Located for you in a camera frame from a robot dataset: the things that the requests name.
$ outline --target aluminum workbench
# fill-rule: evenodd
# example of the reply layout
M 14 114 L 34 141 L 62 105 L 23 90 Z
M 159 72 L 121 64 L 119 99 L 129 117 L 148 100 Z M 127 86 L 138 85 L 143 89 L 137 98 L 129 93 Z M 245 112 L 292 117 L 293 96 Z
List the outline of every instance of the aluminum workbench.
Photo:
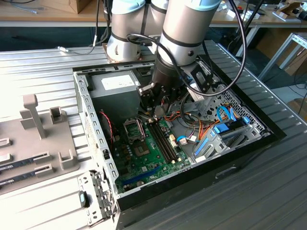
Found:
M 239 63 L 208 41 L 211 59 L 234 78 Z M 76 48 L 86 52 L 88 48 Z M 86 229 L 76 177 L 94 168 L 78 115 L 72 67 L 106 64 L 102 48 L 70 55 L 55 49 L 0 53 L 0 121 L 18 117 L 22 95 L 36 93 L 37 110 L 68 114 L 81 167 L 0 196 L 1 229 Z M 238 86 L 287 134 L 243 170 L 166 207 L 135 229 L 304 229 L 307 224 L 307 124 L 247 69 Z M 110 229 L 111 220 L 93 229 Z

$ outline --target robotic arm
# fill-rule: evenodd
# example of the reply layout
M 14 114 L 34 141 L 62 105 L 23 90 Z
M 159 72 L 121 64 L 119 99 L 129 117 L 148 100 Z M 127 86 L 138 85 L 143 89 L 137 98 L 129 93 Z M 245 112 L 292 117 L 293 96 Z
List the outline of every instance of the robotic arm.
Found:
M 128 15 L 120 15 L 121 19 L 119 19 L 119 16 L 115 14 L 116 8 L 114 7 L 120 4 L 119 2 L 129 3 L 132 1 L 138 3 L 138 9 Z M 114 0 L 112 36 L 107 45 L 107 53 L 117 61 L 137 60 L 140 54 L 138 46 L 140 42 L 132 39 L 127 40 L 125 35 L 130 34 L 130 37 L 134 35 L 133 33 L 156 35 L 162 31 L 160 43 L 172 54 L 177 65 L 186 70 L 189 77 L 197 82 L 196 85 L 202 86 L 197 90 L 206 92 L 212 79 L 209 79 L 204 73 L 201 77 L 197 76 L 202 69 L 195 63 L 195 60 L 220 2 L 221 0 L 152 0 L 151 5 L 146 6 L 145 0 Z M 155 109 L 161 105 L 162 101 L 166 105 L 164 108 L 166 112 L 175 100 L 182 98 L 187 92 L 172 60 L 161 47 L 158 47 L 151 83 L 139 88 L 138 92 L 143 107 L 151 115 L 157 113 Z

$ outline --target table surface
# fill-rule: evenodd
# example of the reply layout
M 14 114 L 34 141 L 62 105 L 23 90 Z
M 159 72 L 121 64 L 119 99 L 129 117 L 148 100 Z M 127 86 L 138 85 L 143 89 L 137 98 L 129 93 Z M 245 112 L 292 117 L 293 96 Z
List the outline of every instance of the table surface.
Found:
M 239 63 L 215 43 L 211 59 L 234 78 Z M 75 48 L 79 52 L 88 50 Z M 56 49 L 0 53 L 0 121 L 20 116 L 22 96 L 36 93 L 38 111 L 61 106 L 68 114 L 79 170 L 0 196 L 4 229 L 86 229 L 76 177 L 94 168 L 78 115 L 73 67 L 106 64 L 101 47 L 90 55 Z M 237 85 L 287 134 L 248 167 L 167 207 L 127 230 L 143 229 L 305 229 L 307 224 L 307 125 L 247 69 Z M 112 221 L 93 229 L 111 229 Z
M 31 2 L 27 4 L 28 7 L 37 7 L 39 2 Z M 96 12 L 96 1 L 93 0 L 86 6 L 79 14 L 74 14 L 70 12 L 60 11 L 49 7 L 44 7 L 43 11 L 39 11 L 38 14 L 30 13 L 27 11 L 20 10 L 16 7 L 11 6 L 9 3 L 0 1 L 0 21 L 43 21 L 43 22 L 95 22 L 95 12 Z M 100 12 L 103 12 L 103 6 L 100 4 Z M 307 25 L 307 22 L 302 23 L 285 23 L 277 17 L 273 16 L 272 8 L 266 9 L 267 14 L 260 16 L 259 19 L 253 20 L 251 26 L 260 25 L 262 27 L 266 26 L 291 26 L 295 25 L 300 27 L 302 25 Z M 100 22 L 105 22 L 103 14 L 100 14 Z M 227 15 L 225 10 L 216 12 L 211 26 L 217 24 L 222 24 L 224 26 L 237 27 L 236 18 L 232 18 Z

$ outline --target metal bracket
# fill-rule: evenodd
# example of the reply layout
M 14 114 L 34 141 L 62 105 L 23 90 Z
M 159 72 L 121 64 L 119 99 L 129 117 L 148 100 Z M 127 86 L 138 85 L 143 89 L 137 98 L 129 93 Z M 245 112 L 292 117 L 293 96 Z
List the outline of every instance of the metal bracket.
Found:
M 91 227 L 116 213 L 112 191 L 103 176 L 102 172 L 88 171 L 78 177 L 80 202 Z

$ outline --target wire bundle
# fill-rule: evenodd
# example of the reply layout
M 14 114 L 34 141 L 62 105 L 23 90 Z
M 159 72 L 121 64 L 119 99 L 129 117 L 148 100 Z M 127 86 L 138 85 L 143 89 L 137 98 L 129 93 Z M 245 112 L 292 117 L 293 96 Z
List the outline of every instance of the wire bundle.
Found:
M 112 126 L 111 126 L 111 121 L 105 113 L 100 112 L 100 114 L 102 114 L 106 118 L 107 122 L 109 123 L 110 133 L 111 133 L 111 146 L 112 146 L 112 144 L 113 144 L 113 131 L 112 131 Z

